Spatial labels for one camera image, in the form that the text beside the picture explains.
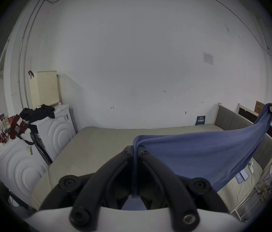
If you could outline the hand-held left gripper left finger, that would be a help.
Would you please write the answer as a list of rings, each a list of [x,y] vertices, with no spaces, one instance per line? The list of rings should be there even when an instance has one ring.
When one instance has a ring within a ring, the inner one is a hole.
[[[42,202],[39,211],[72,207],[72,226],[98,226],[101,207],[121,210],[132,192],[133,146],[108,160],[95,173],[65,175]]]

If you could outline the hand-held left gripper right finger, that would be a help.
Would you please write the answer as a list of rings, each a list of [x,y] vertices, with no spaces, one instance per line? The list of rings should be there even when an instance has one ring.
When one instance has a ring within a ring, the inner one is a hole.
[[[137,193],[147,210],[168,208],[173,230],[194,230],[200,224],[198,209],[229,214],[204,178],[176,175],[165,163],[140,147]]]

